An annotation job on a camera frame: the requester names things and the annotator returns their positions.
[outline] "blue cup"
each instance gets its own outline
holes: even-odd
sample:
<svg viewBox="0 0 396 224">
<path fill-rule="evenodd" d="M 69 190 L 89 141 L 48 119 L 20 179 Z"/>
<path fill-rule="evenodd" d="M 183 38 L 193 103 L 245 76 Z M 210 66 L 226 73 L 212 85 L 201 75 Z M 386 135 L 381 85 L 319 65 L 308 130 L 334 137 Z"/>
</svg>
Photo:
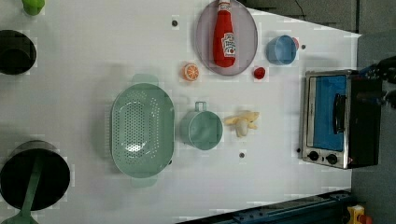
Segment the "blue cup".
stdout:
<svg viewBox="0 0 396 224">
<path fill-rule="evenodd" d="M 277 65 L 290 64 L 296 58 L 297 46 L 293 38 L 282 35 L 268 43 L 265 53 L 270 63 Z"/>
</svg>

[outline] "black pan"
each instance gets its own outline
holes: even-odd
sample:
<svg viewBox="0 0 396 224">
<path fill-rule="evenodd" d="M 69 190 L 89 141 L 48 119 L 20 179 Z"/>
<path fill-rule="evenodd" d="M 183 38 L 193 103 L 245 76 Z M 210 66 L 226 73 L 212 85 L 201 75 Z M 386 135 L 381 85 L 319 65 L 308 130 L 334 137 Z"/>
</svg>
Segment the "black pan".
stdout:
<svg viewBox="0 0 396 224">
<path fill-rule="evenodd" d="M 23 148 L 29 148 L 37 143 L 40 142 L 25 143 Z M 21 209 L 23 205 L 35 157 L 42 158 L 43 168 L 32 211 L 45 209 L 57 203 L 69 186 L 70 170 L 60 155 L 44 148 L 24 150 L 7 161 L 0 173 L 0 192 L 4 200 L 15 208 Z"/>
</svg>

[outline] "white countertop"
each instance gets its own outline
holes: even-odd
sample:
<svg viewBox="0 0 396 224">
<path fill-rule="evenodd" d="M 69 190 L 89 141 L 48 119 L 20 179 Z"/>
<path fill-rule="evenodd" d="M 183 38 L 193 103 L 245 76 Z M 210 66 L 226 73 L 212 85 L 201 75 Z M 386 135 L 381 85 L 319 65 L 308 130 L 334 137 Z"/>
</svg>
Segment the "white countertop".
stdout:
<svg viewBox="0 0 396 224">
<path fill-rule="evenodd" d="M 0 30 L 22 31 L 37 48 L 30 74 L 0 76 L 1 163 L 17 145 L 39 139 L 59 148 L 72 170 L 64 197 L 34 212 L 39 223 L 173 223 L 350 188 L 350 171 L 306 163 L 295 150 L 305 71 L 356 67 L 359 36 L 250 10 L 259 32 L 256 58 L 241 75 L 223 77 L 203 66 L 193 46 L 209 2 L 48 1 L 34 18 L 22 14 L 19 1 L 0 2 Z M 171 25 L 176 15 L 178 29 Z M 291 65 L 271 65 L 264 56 L 278 35 L 306 45 Z M 185 62 L 198 64 L 198 81 L 180 78 Z M 266 68 L 263 82 L 254 81 L 254 65 Z M 173 163 L 157 179 L 131 179 L 111 158 L 109 116 L 137 73 L 158 76 L 177 125 L 204 100 L 222 119 L 261 112 L 259 129 L 238 139 L 224 126 L 222 141 L 209 151 L 177 137 Z M 0 221 L 17 211 L 0 201 Z"/>
</svg>

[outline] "mesh basket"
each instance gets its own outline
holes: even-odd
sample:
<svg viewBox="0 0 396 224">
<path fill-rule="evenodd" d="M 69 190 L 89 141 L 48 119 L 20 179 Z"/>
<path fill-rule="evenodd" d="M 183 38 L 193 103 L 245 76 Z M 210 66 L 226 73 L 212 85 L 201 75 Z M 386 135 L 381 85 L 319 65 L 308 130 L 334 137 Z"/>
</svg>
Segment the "mesh basket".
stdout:
<svg viewBox="0 0 396 224">
<path fill-rule="evenodd" d="M 172 159 L 175 112 L 156 77 L 135 75 L 112 109 L 112 156 L 118 168 L 135 178 L 158 174 Z"/>
</svg>

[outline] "orange slice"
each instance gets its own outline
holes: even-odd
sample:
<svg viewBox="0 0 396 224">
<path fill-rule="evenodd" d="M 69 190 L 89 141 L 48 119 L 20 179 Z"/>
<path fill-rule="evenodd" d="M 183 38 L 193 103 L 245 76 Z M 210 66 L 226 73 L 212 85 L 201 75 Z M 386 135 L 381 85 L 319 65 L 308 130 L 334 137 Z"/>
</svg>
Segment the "orange slice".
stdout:
<svg viewBox="0 0 396 224">
<path fill-rule="evenodd" d="M 184 78 L 188 81 L 195 81 L 199 76 L 199 70 L 196 64 L 188 63 L 184 66 Z"/>
</svg>

